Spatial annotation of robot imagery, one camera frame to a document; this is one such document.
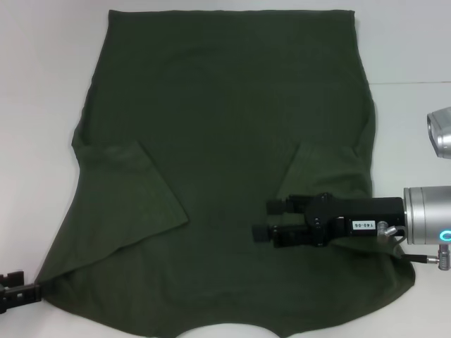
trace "green t-shirt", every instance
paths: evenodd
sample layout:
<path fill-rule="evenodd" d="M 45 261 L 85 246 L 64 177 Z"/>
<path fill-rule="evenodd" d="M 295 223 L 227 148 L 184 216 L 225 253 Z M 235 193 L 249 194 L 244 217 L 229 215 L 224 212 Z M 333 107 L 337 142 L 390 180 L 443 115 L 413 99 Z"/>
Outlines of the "green t-shirt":
<path fill-rule="evenodd" d="M 287 221 L 269 199 L 370 197 L 374 128 L 351 11 L 111 11 L 45 299 L 160 338 L 218 323 L 287 337 L 378 310 L 414 284 L 391 246 L 251 234 Z"/>

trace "white background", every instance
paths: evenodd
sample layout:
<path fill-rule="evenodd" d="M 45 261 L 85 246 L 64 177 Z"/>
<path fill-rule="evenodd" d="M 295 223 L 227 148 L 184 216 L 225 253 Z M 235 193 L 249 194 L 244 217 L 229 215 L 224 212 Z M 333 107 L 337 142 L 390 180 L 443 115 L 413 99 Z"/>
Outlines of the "white background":
<path fill-rule="evenodd" d="M 21 269 L 28 282 L 34 280 L 73 198 L 78 167 L 70 140 L 109 9 L 356 11 L 360 54 L 378 111 L 375 195 L 451 185 L 451 161 L 435 157 L 426 132 L 426 114 L 451 106 L 447 0 L 0 0 L 0 273 Z M 434 254 L 436 248 L 406 250 Z M 417 265 L 416 272 L 416 286 L 386 308 L 298 337 L 447 337 L 451 272 L 430 265 Z M 1 315 L 0 336 L 132 337 L 45 302 Z M 275 335 L 246 325 L 205 327 L 184 335 L 226 337 Z"/>

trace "label sticker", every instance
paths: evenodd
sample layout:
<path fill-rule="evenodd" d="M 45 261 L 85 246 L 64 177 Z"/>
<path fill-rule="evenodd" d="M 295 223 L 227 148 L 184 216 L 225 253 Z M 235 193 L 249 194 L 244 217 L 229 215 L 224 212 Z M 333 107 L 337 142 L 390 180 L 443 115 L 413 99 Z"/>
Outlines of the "label sticker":
<path fill-rule="evenodd" d="M 353 220 L 353 230 L 376 230 L 376 222 L 373 220 Z"/>

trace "dark green fabric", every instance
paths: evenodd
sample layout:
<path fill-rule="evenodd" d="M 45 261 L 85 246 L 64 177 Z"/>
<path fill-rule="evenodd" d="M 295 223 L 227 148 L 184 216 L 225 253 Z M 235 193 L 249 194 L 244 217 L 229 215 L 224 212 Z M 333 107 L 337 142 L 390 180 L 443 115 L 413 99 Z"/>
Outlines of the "dark green fabric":
<path fill-rule="evenodd" d="M 351 11 L 111 11 L 73 148 L 80 179 L 37 278 L 50 303 L 174 338 L 339 325 L 414 284 L 373 239 L 274 249 L 265 201 L 371 196 L 374 108 Z"/>

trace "white table surface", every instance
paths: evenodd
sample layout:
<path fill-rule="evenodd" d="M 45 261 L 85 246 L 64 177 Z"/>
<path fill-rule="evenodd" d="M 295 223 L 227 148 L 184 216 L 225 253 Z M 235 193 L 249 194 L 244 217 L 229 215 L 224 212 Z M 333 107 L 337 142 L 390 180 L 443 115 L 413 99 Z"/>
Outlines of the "white table surface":
<path fill-rule="evenodd" d="M 451 106 L 451 2 L 447 0 L 0 0 L 0 273 L 39 271 L 78 179 L 70 149 L 106 32 L 120 11 L 352 9 L 378 113 L 376 196 L 451 185 L 451 161 L 435 157 L 426 114 Z M 433 246 L 407 252 L 434 254 Z M 416 265 L 396 302 L 346 325 L 298 337 L 447 337 L 451 272 Z M 0 316 L 0 337 L 133 337 L 45 302 Z M 247 325 L 217 325 L 184 338 L 270 338 Z"/>

